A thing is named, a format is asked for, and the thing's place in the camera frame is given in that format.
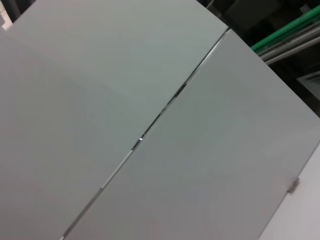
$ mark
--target green pipe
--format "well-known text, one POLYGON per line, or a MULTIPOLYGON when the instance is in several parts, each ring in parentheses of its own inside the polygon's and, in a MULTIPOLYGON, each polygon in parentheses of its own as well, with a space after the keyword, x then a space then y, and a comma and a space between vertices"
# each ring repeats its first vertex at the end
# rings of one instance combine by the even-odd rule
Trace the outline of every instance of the green pipe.
POLYGON ((303 29, 308 24, 314 22, 318 18, 320 18, 320 5, 306 12, 302 16, 288 23, 287 25, 270 34, 261 41, 257 42, 255 45, 251 47, 251 49, 258 53, 263 49, 266 49, 272 46, 273 44, 281 41, 282 39, 288 37, 289 35, 299 31, 300 29, 303 29))

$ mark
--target cabinet door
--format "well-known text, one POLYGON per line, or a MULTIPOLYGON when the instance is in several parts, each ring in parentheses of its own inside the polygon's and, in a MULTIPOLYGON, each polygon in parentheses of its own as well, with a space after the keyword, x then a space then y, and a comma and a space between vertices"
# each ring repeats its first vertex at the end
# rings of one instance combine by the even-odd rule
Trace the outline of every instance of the cabinet door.
POLYGON ((318 117, 231 30, 68 240, 256 240, 318 117))
POLYGON ((194 0, 36 1, 0 39, 0 239, 59 239, 226 28, 194 0))

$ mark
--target door hinge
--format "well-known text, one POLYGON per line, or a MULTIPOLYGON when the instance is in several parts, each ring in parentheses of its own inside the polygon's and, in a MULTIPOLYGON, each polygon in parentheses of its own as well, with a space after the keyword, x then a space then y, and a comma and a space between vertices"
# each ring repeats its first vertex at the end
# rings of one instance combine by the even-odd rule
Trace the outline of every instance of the door hinge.
POLYGON ((289 194, 294 194, 295 190, 297 189, 298 185, 300 184, 300 179, 297 177, 289 187, 289 189, 286 191, 289 194))

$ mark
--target gray metal panel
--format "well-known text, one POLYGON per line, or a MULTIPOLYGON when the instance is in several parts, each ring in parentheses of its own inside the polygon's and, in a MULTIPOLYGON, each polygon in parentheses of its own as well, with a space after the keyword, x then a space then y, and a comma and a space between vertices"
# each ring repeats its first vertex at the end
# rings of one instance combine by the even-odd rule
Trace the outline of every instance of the gray metal panel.
POLYGON ((59 239, 225 29, 193 0, 33 4, 0 42, 0 239, 59 239))
POLYGON ((318 117, 232 31, 67 240, 257 240, 318 117))

